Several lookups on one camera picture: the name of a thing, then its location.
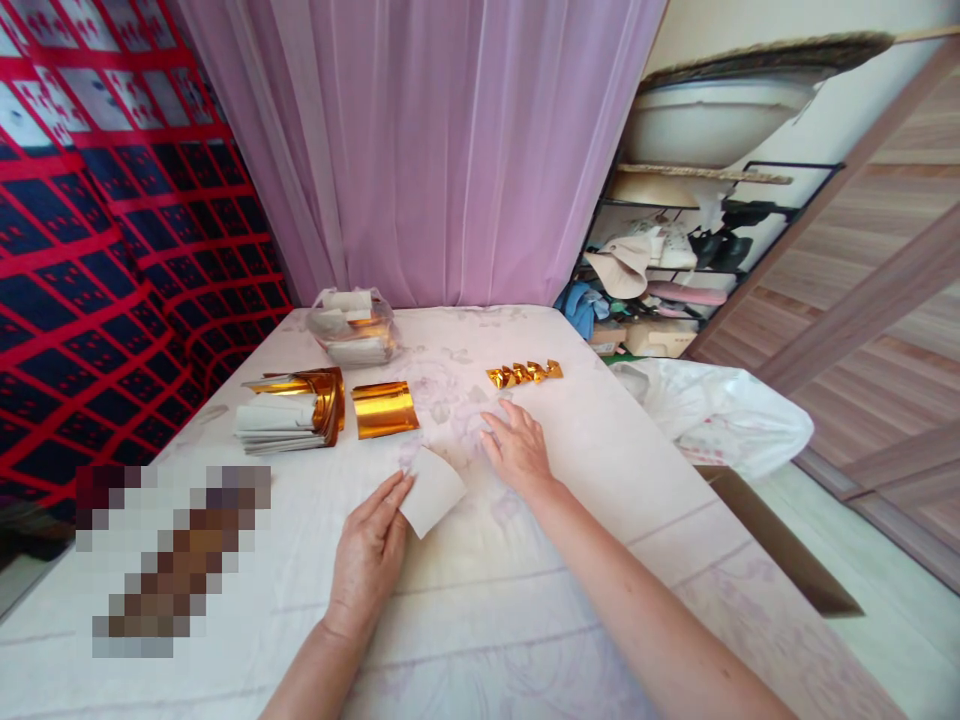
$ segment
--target pink curtain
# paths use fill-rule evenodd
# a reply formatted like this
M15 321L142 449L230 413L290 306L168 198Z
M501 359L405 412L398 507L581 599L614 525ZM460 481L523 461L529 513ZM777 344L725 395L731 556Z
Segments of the pink curtain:
M180 0L309 304L552 304L665 0Z

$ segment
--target white tablecloth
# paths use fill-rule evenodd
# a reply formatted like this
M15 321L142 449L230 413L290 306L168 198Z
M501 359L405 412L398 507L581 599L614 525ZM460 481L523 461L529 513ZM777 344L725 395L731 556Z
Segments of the white tablecloth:
M352 403L335 448L253 459L232 437L240 383L326 363L294 311L127 493L107 532L71 551L0 626L0 719L255 717L323 616L344 518L421 443L466 498L412 539L346 708L348 717L642 717L651 714L533 517L492 472L479 416L496 407L487 368L557 360L562 380L504 391L541 421L551 465L578 498L801 717L898 711L599 358L552 309L397 313L405 352L344 373L355 385L407 380L421 430L359 441ZM207 465L269 464L272 508L245 537L174 659L92 659L106 614L140 553L203 487Z

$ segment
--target white plastic bag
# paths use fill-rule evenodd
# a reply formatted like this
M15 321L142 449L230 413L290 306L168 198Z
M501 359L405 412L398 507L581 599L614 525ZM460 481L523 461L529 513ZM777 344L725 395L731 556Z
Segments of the white plastic bag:
M792 460L810 416L746 370L647 358L610 368L695 465L728 465L752 482Z

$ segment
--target forearm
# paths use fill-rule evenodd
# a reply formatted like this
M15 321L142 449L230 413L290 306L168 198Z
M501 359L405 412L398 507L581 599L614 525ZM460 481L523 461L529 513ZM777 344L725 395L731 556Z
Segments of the forearm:
M307 636L261 720L333 720L350 692L370 634L348 638L321 621Z
M665 717L792 717L564 485L527 501Z

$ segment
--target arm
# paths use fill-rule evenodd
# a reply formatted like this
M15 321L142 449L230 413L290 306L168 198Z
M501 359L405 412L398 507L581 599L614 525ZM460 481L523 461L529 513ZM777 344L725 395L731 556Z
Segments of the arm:
M310 632L261 720L327 720L344 700L393 592L406 545L398 512L413 479L397 472L350 513L337 545L327 613Z
M580 581L610 637L664 717L791 718L763 682L607 532L547 462L540 423L501 401L510 417L484 419L484 450L527 502Z

